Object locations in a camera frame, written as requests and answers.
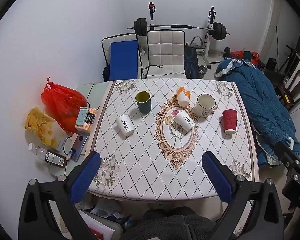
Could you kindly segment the white paper cup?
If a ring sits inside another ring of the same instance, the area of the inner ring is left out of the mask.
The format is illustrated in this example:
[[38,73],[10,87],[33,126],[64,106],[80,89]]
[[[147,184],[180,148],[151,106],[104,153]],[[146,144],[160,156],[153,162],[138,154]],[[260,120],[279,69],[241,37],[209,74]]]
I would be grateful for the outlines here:
[[184,129],[185,132],[189,132],[195,125],[194,120],[191,118],[191,116],[187,113],[185,109],[180,111],[175,116],[174,122],[179,124]]
[[124,115],[118,116],[116,118],[115,122],[125,137],[129,137],[134,133],[135,128],[134,128],[134,125],[133,125],[129,115],[124,114]]

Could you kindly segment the white padded chair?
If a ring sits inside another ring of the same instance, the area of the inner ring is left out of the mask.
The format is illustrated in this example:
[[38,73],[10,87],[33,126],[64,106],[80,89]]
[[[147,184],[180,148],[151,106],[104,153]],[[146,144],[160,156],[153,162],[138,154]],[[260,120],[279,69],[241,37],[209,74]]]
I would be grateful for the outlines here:
[[182,30],[151,30],[147,33],[148,66],[143,78],[185,78],[185,33]]

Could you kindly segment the small orange box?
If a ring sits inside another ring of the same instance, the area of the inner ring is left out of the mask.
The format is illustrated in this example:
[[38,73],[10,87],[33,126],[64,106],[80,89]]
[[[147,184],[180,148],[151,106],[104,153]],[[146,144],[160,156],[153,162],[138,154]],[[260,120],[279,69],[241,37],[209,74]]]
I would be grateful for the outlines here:
[[75,129],[81,133],[90,134],[98,110],[90,107],[81,107],[75,122]]

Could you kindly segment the dark wooden chair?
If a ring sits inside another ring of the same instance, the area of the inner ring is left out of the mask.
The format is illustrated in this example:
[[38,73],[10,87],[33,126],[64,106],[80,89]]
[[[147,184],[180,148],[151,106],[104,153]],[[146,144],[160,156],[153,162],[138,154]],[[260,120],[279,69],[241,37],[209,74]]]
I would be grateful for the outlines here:
[[287,111],[290,112],[300,103],[300,70],[296,72],[287,88],[284,85],[278,85],[278,89],[280,100]]

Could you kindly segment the white paper cup centre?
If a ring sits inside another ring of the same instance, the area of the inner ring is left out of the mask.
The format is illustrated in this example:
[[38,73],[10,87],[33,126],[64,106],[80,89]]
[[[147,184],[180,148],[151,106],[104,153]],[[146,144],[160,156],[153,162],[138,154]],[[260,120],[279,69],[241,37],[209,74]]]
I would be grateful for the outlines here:
[[191,118],[191,116],[187,113],[185,109],[180,111],[175,116],[174,122],[179,124],[184,129],[185,132],[189,132],[195,125],[194,120]]

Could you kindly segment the white paper cup left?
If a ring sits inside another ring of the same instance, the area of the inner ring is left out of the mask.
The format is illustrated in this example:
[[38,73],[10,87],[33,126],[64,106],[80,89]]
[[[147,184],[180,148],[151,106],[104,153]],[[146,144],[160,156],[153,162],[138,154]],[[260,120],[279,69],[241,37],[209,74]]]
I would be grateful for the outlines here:
[[124,115],[118,116],[116,118],[115,122],[125,137],[129,137],[134,133],[135,128],[134,128],[134,125],[133,125],[129,115],[124,114]]

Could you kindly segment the blue quilted blanket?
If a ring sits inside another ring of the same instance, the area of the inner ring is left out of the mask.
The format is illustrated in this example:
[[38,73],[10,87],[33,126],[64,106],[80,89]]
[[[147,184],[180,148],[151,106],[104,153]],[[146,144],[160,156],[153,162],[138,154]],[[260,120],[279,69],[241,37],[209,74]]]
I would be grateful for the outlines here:
[[300,155],[293,120],[262,71],[248,60],[226,57],[218,65],[215,77],[236,84],[253,129],[260,166],[280,164],[275,154],[278,142],[285,143],[294,155]]

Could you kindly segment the red plastic bag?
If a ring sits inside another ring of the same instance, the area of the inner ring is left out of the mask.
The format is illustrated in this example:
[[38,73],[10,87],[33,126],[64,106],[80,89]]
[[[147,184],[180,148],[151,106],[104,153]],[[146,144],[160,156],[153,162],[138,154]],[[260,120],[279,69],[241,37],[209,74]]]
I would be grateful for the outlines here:
[[78,91],[55,84],[48,77],[41,99],[48,114],[66,133],[75,133],[75,123],[81,107],[87,106],[86,98]]

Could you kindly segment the white ceramic mug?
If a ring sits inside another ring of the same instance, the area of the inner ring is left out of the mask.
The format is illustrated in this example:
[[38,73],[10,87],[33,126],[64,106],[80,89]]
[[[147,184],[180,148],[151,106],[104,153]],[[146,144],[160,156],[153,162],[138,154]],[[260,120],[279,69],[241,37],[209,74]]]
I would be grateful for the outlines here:
[[197,116],[206,118],[210,114],[212,114],[217,108],[218,105],[213,96],[209,94],[200,94],[197,98],[197,102],[193,110]]

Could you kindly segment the orange white tipped cup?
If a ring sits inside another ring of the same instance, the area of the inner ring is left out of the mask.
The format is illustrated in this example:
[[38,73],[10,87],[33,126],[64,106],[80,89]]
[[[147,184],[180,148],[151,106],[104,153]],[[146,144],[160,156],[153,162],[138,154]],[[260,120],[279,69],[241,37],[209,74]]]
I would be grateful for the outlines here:
[[179,87],[176,92],[178,104],[181,107],[186,107],[190,104],[190,91],[185,87]]

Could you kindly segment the patterned white tablecloth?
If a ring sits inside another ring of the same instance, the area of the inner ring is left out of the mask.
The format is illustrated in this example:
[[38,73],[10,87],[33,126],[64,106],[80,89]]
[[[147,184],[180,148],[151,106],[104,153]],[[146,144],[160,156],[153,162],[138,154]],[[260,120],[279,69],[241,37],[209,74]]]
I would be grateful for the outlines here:
[[[176,92],[190,91],[190,104],[181,107]],[[135,96],[147,91],[151,111],[142,114]],[[208,117],[194,113],[200,94],[209,94],[218,108]],[[202,155],[211,151],[234,174],[258,181],[256,149],[249,119],[232,82],[192,79],[139,79],[95,83],[88,102],[98,110],[88,149],[97,151],[101,169],[89,192],[102,197],[144,201],[174,201],[216,195],[202,168]],[[174,122],[182,110],[194,120],[189,132]],[[237,132],[224,133],[223,112],[237,111]],[[129,115],[135,131],[125,137],[115,120]]]

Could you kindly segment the chair with blue board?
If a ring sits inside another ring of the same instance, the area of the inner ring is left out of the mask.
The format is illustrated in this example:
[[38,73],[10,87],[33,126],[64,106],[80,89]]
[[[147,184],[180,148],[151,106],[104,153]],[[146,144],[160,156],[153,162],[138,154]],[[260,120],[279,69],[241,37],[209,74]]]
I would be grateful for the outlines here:
[[141,59],[136,33],[106,37],[101,41],[106,66],[104,81],[139,79]]

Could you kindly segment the clear plastic bottle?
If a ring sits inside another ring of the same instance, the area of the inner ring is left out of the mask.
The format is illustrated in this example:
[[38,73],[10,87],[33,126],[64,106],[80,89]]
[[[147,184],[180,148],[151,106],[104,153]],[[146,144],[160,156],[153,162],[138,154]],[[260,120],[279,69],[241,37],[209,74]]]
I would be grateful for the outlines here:
[[29,143],[28,149],[30,152],[35,154],[40,160],[59,168],[65,168],[66,158],[58,153],[46,150],[37,146],[34,143]]

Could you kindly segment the white squat rack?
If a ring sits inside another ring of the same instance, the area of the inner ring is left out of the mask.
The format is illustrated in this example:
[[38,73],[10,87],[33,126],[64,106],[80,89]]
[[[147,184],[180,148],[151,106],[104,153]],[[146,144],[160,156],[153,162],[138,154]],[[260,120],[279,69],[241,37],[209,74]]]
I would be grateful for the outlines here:
[[207,20],[207,27],[202,28],[202,27],[194,27],[191,25],[184,25],[184,24],[155,24],[154,23],[154,18],[153,14],[155,13],[155,5],[150,2],[149,3],[149,10],[150,10],[150,25],[147,25],[146,30],[154,30],[155,27],[169,27],[169,28],[179,28],[179,29],[200,29],[200,30],[205,30],[206,34],[204,37],[204,41],[202,42],[204,48],[203,51],[201,52],[201,55],[203,56],[203,61],[207,67],[207,69],[211,69],[211,63],[208,61],[208,53],[210,49],[210,43],[211,43],[211,38],[212,38],[212,32],[213,32],[213,23],[215,20],[215,15],[216,12],[214,10],[214,7],[212,6],[209,14],[208,14],[208,20]]

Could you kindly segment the black weight bench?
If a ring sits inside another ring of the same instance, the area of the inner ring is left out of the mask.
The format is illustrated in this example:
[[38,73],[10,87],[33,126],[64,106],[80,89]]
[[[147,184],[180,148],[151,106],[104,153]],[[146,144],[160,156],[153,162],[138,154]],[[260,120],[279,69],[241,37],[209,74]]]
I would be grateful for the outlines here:
[[200,79],[197,52],[193,47],[184,48],[184,69],[188,79]]

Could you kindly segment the barbell with black plates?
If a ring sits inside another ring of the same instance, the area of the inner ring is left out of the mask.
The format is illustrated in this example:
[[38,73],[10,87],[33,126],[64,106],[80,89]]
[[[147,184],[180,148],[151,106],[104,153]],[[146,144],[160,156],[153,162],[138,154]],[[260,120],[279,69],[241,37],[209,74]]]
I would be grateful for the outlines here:
[[147,34],[148,29],[155,27],[165,27],[165,28],[179,28],[179,29],[200,29],[206,30],[209,35],[213,37],[215,40],[223,40],[227,35],[230,35],[227,32],[226,27],[221,24],[214,22],[212,24],[212,28],[202,28],[202,27],[194,27],[192,25],[184,25],[184,24],[153,24],[148,25],[147,20],[145,18],[138,18],[134,21],[134,26],[127,28],[127,30],[134,30],[134,32],[139,36],[145,36]]

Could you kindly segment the blue smartphone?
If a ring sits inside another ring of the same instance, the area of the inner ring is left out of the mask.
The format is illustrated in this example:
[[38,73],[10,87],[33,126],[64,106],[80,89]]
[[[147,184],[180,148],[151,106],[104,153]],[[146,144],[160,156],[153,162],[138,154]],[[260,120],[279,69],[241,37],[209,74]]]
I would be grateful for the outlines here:
[[70,159],[72,159],[75,162],[79,160],[79,157],[83,151],[83,148],[85,146],[85,143],[87,142],[88,137],[89,136],[87,134],[79,134],[77,136],[72,148],[70,148],[70,151],[68,153],[68,157]]

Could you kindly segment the dark fleece clothing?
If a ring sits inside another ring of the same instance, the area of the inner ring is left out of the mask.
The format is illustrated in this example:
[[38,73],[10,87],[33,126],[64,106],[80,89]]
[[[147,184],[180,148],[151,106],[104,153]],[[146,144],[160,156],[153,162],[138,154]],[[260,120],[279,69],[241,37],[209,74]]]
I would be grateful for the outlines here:
[[187,206],[151,209],[121,239],[205,239],[214,227],[215,222]]

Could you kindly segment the yellow snack bag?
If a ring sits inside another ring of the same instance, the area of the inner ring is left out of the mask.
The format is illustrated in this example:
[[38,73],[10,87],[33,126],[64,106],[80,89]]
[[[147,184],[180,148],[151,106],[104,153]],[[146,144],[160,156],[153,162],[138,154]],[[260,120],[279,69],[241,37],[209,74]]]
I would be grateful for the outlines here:
[[56,151],[61,151],[67,138],[67,133],[59,126],[59,123],[38,107],[33,107],[28,112],[25,129],[36,134],[45,146]]

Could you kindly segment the dark green cup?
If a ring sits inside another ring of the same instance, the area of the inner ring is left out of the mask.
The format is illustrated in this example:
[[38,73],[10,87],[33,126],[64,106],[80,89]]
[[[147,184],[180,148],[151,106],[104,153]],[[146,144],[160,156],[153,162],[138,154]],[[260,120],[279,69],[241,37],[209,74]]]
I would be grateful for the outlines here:
[[139,111],[142,114],[148,114],[151,111],[151,95],[147,91],[138,92],[135,96],[135,100]]

